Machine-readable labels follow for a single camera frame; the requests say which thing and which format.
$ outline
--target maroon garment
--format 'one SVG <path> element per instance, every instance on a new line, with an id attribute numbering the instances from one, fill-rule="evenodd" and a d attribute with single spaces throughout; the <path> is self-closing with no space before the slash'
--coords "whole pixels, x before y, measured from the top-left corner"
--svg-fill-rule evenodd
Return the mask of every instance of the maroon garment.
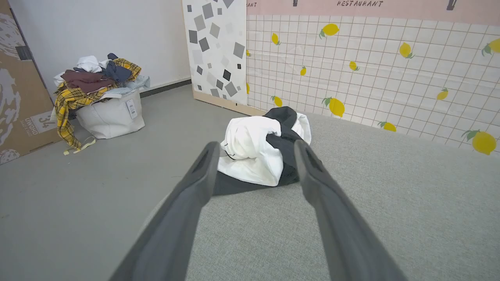
<path id="1" fill-rule="evenodd" d="M 67 82 L 69 88 L 80 88 L 85 94 L 111 86 L 114 82 L 100 73 L 76 72 L 69 69 L 61 75 L 61 78 Z"/>

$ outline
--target gray fabric surface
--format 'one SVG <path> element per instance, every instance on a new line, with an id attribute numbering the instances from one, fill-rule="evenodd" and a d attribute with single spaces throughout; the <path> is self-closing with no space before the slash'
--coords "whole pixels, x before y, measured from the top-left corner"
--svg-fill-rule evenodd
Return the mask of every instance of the gray fabric surface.
<path id="1" fill-rule="evenodd" d="M 498 280 L 500 160 L 308 114 L 311 147 L 409 280 Z M 186 280 L 328 280 L 298 184 L 214 197 Z"/>

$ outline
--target brown cardboard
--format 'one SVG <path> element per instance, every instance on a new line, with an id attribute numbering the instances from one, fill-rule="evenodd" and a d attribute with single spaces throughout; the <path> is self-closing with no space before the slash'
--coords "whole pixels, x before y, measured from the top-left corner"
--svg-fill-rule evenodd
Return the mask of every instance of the brown cardboard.
<path id="1" fill-rule="evenodd" d="M 0 0 L 0 165 L 61 140 L 25 45 L 9 3 Z"/>

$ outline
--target laundry basket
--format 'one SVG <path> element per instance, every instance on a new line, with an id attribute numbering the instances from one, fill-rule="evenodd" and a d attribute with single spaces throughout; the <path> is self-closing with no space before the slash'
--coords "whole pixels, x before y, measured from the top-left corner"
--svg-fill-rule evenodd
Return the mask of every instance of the laundry basket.
<path id="1" fill-rule="evenodd" d="M 76 118 L 97 139 L 111 139 L 144 127 L 142 113 L 141 96 L 136 89 L 122 98 L 84 106 L 76 112 Z"/>

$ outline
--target yellow plaid shirt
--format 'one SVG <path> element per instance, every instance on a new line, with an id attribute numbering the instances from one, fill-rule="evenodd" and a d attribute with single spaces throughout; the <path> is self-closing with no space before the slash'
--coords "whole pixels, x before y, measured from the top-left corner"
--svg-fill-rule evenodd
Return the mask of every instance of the yellow plaid shirt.
<path id="1" fill-rule="evenodd" d="M 134 81 L 141 72 L 141 68 L 139 66 L 126 59 L 117 58 L 114 59 L 113 62 L 117 66 L 121 66 L 132 71 L 128 81 Z M 54 105 L 57 117 L 57 134 L 72 148 L 80 150 L 82 148 L 82 143 L 76 139 L 74 134 L 75 129 L 68 122 L 69 110 L 75 110 L 88 106 L 101 99 L 107 91 L 113 88 L 118 88 L 118 85 L 114 83 L 113 85 L 100 89 L 99 91 L 86 94 L 81 88 L 68 88 L 66 82 L 59 85 L 54 93 L 54 95 L 57 95 Z"/>

